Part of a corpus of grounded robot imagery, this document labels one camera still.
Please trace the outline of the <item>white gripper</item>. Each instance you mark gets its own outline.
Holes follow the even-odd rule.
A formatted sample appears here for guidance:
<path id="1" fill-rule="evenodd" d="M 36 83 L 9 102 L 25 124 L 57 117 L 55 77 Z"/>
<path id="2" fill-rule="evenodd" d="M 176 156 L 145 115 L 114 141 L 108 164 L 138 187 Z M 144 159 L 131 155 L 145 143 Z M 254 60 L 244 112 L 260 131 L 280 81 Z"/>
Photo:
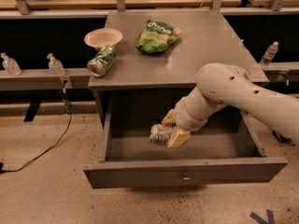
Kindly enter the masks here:
<path id="1" fill-rule="evenodd" d="M 207 119 L 196 119 L 192 117 L 188 112 L 183 100 L 180 100 L 174 110 L 168 111 L 166 116 L 162 120 L 163 125 L 176 124 L 171 134 L 167 146 L 170 148 L 179 147 L 186 143 L 190 137 L 190 132 L 196 132 L 200 130 L 206 123 Z"/>

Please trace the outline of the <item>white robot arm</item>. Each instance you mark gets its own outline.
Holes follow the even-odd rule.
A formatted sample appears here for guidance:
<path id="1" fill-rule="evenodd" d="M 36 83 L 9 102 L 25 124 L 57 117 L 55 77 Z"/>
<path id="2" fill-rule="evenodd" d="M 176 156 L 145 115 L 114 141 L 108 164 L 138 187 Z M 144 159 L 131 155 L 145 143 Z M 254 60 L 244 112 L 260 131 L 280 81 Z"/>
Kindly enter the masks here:
<path id="1" fill-rule="evenodd" d="M 196 75 L 196 86 L 182 97 L 163 119 L 175 128 L 169 147 L 184 144 L 192 132 L 201 129 L 208 118 L 227 105 L 248 112 L 280 135 L 299 143 L 299 99 L 270 91 L 250 82 L 239 66 L 210 63 Z"/>

